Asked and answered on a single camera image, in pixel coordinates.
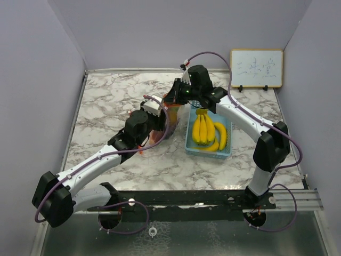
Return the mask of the clear zip bag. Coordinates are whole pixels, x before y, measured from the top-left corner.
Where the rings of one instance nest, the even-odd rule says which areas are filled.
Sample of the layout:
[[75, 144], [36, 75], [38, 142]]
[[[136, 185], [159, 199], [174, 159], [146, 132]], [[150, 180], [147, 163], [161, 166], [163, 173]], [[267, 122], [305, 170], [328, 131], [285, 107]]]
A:
[[155, 127], [157, 127], [157, 129], [152, 130], [148, 136], [148, 141], [146, 142], [148, 147], [157, 144], [161, 138], [168, 140], [175, 132], [182, 113], [184, 112], [184, 105], [163, 102], [163, 106], [168, 115], [168, 120], [163, 109], [161, 110], [159, 117], [148, 113], [150, 115], [149, 120], [154, 118]]

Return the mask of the yellow banana bunch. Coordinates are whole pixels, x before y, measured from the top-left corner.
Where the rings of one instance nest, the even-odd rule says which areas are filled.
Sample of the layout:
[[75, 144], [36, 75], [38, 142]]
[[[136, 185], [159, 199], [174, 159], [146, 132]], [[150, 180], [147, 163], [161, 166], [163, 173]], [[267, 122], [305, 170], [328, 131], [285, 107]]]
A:
[[215, 127], [207, 109], [197, 109], [192, 126], [192, 139], [198, 145], [208, 145], [215, 140]]

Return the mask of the single yellow banana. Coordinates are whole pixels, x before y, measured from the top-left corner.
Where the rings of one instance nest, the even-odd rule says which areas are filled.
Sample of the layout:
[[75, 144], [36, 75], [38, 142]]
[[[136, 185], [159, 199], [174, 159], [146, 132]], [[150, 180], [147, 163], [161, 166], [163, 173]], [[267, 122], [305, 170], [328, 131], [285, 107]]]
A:
[[222, 123], [219, 122], [214, 122], [214, 126], [220, 133], [219, 150], [223, 150], [226, 147], [228, 138], [226, 128]]

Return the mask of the blue perforated plastic basket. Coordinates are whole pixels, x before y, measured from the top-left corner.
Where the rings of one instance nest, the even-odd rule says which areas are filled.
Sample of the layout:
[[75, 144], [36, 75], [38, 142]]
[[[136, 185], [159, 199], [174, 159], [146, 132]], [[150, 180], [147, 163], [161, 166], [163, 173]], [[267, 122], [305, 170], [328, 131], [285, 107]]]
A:
[[185, 139], [185, 151], [188, 155], [201, 156], [201, 157], [211, 157], [218, 159], [226, 159], [232, 153], [231, 149], [231, 135], [232, 135], [232, 123], [225, 117], [219, 116], [218, 114], [213, 114], [211, 111], [208, 111], [208, 116], [212, 119], [212, 121], [221, 123], [227, 135], [226, 145], [222, 150], [219, 150], [218, 144], [220, 142], [220, 132], [218, 129], [215, 129], [216, 135], [216, 143], [215, 140], [210, 142], [208, 145], [199, 145], [195, 143], [192, 139], [192, 128], [194, 122], [197, 119], [196, 111], [202, 108], [198, 101], [190, 101], [190, 112], [187, 123], [186, 130], [186, 139]]

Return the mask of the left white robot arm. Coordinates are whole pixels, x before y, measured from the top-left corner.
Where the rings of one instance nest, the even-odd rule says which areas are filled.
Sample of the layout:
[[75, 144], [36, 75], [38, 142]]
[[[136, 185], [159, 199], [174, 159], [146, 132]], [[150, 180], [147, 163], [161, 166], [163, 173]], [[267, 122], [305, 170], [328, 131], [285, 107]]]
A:
[[104, 185], [88, 196], [82, 196], [79, 192], [105, 171], [122, 164], [140, 151], [148, 150], [142, 144], [151, 131], [168, 133], [169, 128], [167, 109], [150, 108], [144, 103], [139, 110], [131, 113], [124, 128], [93, 156], [66, 171], [57, 174], [48, 171], [40, 177], [32, 198], [36, 208], [34, 221], [46, 221], [51, 227], [58, 227], [77, 211], [95, 206], [113, 210], [118, 198]]

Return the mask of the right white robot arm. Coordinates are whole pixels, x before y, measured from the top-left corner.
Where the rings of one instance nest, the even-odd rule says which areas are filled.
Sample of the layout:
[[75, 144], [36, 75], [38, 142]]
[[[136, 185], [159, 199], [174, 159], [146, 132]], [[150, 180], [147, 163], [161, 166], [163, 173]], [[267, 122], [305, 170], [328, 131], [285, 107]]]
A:
[[256, 168], [246, 188], [245, 203], [249, 208], [258, 208], [264, 202], [263, 195], [269, 189], [275, 169], [290, 153], [287, 125], [261, 118], [237, 102], [226, 89], [214, 87], [202, 65], [188, 68], [164, 96], [165, 103], [184, 105], [189, 101], [197, 101], [203, 108], [227, 118], [256, 143], [253, 154]]

